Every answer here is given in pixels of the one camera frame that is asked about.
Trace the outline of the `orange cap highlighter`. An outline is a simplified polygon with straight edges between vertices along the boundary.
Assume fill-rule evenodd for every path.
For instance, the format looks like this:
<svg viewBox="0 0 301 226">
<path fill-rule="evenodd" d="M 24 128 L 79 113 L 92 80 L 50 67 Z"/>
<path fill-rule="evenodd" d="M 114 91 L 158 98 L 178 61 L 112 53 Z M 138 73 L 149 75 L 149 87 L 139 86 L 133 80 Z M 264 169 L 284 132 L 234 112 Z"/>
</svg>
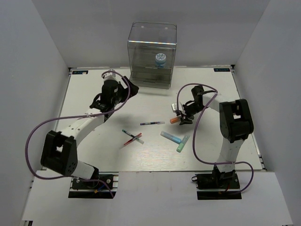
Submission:
<svg viewBox="0 0 301 226">
<path fill-rule="evenodd" d="M 177 117 L 175 117 L 175 118 L 171 118 L 170 119 L 170 123 L 171 124 L 175 124 L 175 123 L 180 123 L 181 122 L 181 116 L 177 116 Z"/>
</svg>

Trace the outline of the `green highlighter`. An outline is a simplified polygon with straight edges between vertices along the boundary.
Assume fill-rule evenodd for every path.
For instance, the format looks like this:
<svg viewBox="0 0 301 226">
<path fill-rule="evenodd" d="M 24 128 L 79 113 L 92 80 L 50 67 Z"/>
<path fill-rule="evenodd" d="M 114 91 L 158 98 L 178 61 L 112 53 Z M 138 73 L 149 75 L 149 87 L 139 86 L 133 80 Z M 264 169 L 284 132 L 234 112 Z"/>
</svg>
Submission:
<svg viewBox="0 0 301 226">
<path fill-rule="evenodd" d="M 183 148 L 185 147 L 187 141 L 189 140 L 190 136 L 189 135 L 186 135 L 183 137 L 183 139 L 181 140 L 180 144 L 178 145 L 176 151 L 177 152 L 181 152 L 183 150 Z"/>
</svg>

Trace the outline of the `blue cleaning gel jar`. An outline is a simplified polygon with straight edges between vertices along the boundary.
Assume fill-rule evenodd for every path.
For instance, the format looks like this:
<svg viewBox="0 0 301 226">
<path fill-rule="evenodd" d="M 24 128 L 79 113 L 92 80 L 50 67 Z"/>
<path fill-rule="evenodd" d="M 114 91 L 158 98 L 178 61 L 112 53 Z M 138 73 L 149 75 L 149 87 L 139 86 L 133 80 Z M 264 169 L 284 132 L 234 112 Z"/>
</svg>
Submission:
<svg viewBox="0 0 301 226">
<path fill-rule="evenodd" d="M 166 55 L 164 53 L 156 54 L 155 63 L 157 67 L 163 68 L 166 64 Z"/>
</svg>

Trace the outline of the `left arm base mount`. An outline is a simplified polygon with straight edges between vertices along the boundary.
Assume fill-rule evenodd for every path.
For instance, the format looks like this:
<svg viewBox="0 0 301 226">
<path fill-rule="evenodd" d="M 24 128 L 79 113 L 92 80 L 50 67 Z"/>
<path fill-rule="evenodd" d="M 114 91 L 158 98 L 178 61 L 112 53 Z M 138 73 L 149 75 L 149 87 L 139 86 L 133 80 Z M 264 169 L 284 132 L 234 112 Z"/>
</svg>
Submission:
<svg viewBox="0 0 301 226">
<path fill-rule="evenodd" d="M 98 180 L 85 182 L 83 179 L 71 180 L 68 198 L 73 199 L 113 199 L 118 188 L 118 172 L 100 172 Z"/>
</svg>

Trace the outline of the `blue highlighter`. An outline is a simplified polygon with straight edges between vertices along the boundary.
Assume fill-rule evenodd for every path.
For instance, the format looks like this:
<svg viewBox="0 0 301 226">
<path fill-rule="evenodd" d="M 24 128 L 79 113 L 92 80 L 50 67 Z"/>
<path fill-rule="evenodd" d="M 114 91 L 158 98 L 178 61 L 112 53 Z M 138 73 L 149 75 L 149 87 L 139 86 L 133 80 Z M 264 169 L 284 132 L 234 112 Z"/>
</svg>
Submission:
<svg viewBox="0 0 301 226">
<path fill-rule="evenodd" d="M 169 133 L 167 133 L 167 132 L 164 132 L 164 131 L 161 131 L 160 135 L 161 135 L 162 137 L 164 137 L 164 138 L 167 138 L 167 139 L 169 139 L 169 140 L 171 140 L 171 141 L 177 143 L 177 144 L 180 144 L 181 141 L 182 141 L 180 138 L 178 138 L 178 137 L 176 137 L 176 136 L 174 136 L 174 135 L 171 135 L 171 134 L 169 134 Z"/>
</svg>

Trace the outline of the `clear drawer organizer box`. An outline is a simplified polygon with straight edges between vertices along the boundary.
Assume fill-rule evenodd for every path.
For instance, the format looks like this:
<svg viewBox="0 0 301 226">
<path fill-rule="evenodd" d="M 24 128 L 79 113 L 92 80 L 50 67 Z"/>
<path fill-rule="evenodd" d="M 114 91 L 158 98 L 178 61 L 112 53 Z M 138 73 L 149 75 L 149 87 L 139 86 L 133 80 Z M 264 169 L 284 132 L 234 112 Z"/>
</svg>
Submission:
<svg viewBox="0 0 301 226">
<path fill-rule="evenodd" d="M 163 68 L 157 67 L 155 56 L 166 55 Z M 128 49 L 130 64 L 130 81 L 136 86 L 169 89 L 171 87 L 175 49 L 148 45 L 138 45 Z"/>
</svg>

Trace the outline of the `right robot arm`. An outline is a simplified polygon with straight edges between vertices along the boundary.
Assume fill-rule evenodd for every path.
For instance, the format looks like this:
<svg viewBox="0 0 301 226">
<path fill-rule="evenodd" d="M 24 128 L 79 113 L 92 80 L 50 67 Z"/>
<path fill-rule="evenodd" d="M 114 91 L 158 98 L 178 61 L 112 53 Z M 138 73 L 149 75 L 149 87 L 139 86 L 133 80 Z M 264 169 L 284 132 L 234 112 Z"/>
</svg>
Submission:
<svg viewBox="0 0 301 226">
<path fill-rule="evenodd" d="M 191 90 L 193 100 L 185 104 L 179 102 L 180 92 L 187 86 L 194 85 Z M 219 113 L 219 125 L 223 136 L 220 155 L 215 162 L 208 162 L 198 157 L 196 153 L 196 132 L 201 117 L 206 109 Z M 227 173 L 235 170 L 237 164 L 247 164 L 245 161 L 237 162 L 239 150 L 245 140 L 254 131 L 252 116 L 246 99 L 227 99 L 218 93 L 218 90 L 205 84 L 189 83 L 178 91 L 176 102 L 172 110 L 180 118 L 180 125 L 192 124 L 194 115 L 199 113 L 192 135 L 192 150 L 195 158 L 207 165 L 216 166 L 218 171 L 213 174 L 212 181 L 216 187 L 222 188 L 229 183 Z"/>
</svg>

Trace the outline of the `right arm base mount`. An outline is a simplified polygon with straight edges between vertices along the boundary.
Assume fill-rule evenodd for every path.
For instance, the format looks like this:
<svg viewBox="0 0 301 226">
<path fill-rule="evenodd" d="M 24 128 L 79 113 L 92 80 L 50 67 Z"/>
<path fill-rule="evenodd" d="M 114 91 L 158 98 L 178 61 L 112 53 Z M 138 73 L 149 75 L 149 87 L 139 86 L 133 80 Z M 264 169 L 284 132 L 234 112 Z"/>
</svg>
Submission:
<svg viewBox="0 0 301 226">
<path fill-rule="evenodd" d="M 198 200 L 242 199 L 235 170 L 221 173 L 218 169 L 213 169 L 211 173 L 195 174 L 191 180 L 196 184 Z"/>
</svg>

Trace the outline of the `clear acrylic organizer lid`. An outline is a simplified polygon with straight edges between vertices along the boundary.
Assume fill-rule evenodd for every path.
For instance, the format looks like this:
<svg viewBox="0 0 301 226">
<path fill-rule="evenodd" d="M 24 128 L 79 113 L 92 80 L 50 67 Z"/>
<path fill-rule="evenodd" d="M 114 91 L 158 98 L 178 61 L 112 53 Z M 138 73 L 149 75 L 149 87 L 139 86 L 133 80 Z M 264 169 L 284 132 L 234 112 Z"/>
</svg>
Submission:
<svg viewBox="0 0 301 226">
<path fill-rule="evenodd" d="M 177 25 L 166 22 L 134 22 L 127 40 L 127 50 L 138 45 L 174 48 L 176 50 Z"/>
</svg>

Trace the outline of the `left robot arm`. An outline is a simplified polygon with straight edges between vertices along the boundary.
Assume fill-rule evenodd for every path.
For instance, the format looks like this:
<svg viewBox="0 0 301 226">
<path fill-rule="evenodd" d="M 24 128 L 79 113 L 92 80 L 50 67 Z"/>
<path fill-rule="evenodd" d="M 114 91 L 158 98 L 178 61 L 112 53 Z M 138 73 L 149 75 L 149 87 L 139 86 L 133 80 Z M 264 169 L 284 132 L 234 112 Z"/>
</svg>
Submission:
<svg viewBox="0 0 301 226">
<path fill-rule="evenodd" d="M 40 160 L 42 166 L 62 176 L 81 178 L 90 188 L 99 184 L 99 169 L 79 161 L 77 147 L 86 136 L 110 118 L 116 105 L 138 93 L 139 87 L 127 77 L 122 80 L 127 84 L 126 88 L 113 76 L 109 76 L 84 116 L 61 131 L 47 133 Z"/>
</svg>

